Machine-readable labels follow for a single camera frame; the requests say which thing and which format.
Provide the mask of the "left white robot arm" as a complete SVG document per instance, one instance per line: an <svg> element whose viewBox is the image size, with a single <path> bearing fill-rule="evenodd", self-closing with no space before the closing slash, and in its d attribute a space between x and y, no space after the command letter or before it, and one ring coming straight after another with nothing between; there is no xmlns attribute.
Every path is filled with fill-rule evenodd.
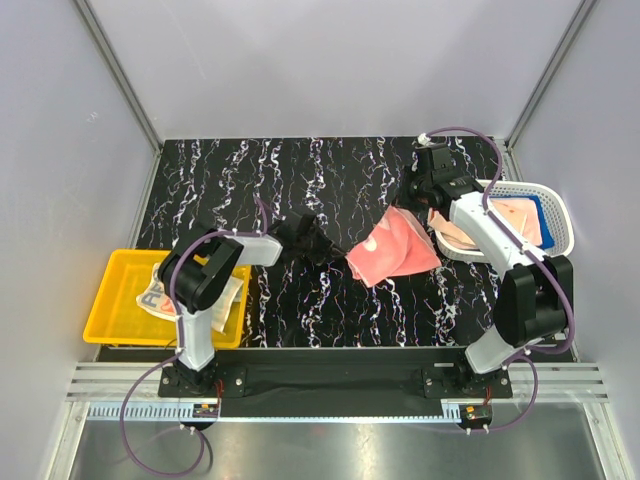
<svg viewBox="0 0 640 480"><path fill-rule="evenodd" d="M298 258L324 264L345 255L311 212L294 211L259 232L197 225L176 243L158 269L158 280L176 311L175 358L163 372L172 373L196 396L214 388L216 351L205 315L222 297L236 267L271 267Z"/></svg>

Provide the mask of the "white perforated plastic basket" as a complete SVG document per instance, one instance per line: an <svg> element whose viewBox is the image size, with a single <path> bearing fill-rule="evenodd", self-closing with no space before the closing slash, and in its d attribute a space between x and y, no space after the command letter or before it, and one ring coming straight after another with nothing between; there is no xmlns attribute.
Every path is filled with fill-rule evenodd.
<svg viewBox="0 0 640 480"><path fill-rule="evenodd" d="M541 184L500 180L491 189L489 197L524 197L538 196L555 246L545 250L549 255L568 256L574 248L574 232L569 213L562 198L551 188ZM488 263L486 256L479 250L462 250L450 245L439 232L435 238L440 251L451 260Z"/></svg>

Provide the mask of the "pink patterned towel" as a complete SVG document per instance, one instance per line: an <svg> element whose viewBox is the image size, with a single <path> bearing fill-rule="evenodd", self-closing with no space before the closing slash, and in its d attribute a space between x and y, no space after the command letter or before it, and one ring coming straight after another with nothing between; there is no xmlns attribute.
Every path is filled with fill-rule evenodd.
<svg viewBox="0 0 640 480"><path fill-rule="evenodd" d="M389 206L367 238L346 255L353 277L371 288L391 277L441 266L424 227L408 210Z"/></svg>

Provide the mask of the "blue folded towel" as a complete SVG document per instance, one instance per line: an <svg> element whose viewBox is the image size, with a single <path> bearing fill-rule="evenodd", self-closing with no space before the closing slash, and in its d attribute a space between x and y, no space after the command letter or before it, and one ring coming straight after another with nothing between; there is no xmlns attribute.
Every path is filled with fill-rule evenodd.
<svg viewBox="0 0 640 480"><path fill-rule="evenodd" d="M551 234L549 224L544 213L541 200L538 196L532 196L531 200L535 203L538 223L540 228L541 243L538 245L543 250L551 249L555 246L555 240Z"/></svg>

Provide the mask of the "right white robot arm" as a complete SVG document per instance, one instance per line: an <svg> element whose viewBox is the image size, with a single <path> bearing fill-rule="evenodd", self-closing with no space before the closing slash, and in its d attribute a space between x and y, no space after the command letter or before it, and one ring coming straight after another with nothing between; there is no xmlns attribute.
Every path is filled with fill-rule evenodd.
<svg viewBox="0 0 640 480"><path fill-rule="evenodd" d="M416 144L395 198L412 212L432 209L460 228L500 276L491 327L469 344L454 371L466 396L527 351L561 354L575 336L573 266L527 241L491 203L488 187L455 166L445 144Z"/></svg>

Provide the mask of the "yellow plastic tray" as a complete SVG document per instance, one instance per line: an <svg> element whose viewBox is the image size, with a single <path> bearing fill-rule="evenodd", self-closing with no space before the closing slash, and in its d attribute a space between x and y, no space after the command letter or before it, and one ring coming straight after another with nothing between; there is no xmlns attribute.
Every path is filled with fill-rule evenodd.
<svg viewBox="0 0 640 480"><path fill-rule="evenodd" d="M83 339L111 346L173 346L175 323L143 310L136 297L152 279L152 267L162 262L167 250L118 249L107 263L89 314Z"/></svg>

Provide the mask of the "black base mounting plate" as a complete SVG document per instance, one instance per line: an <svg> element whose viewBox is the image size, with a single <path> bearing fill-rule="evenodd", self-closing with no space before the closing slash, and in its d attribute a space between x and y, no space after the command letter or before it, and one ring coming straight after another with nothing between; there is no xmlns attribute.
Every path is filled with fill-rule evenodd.
<svg viewBox="0 0 640 480"><path fill-rule="evenodd" d="M221 401L225 419L425 420L444 400L513 396L508 374L476 375L461 347L222 350L201 373L166 366L159 395Z"/></svg>

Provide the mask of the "orange fox pattern towel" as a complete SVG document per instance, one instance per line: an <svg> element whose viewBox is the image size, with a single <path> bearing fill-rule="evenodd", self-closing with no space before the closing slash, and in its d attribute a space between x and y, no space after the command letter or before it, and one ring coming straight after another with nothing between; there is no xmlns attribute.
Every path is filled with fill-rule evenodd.
<svg viewBox="0 0 640 480"><path fill-rule="evenodd" d="M538 216L537 204L533 199L524 197L494 197L491 204L527 241L543 248L544 238ZM428 225L439 232L447 242L462 250L476 250L471 238L440 213L431 209Z"/></svg>

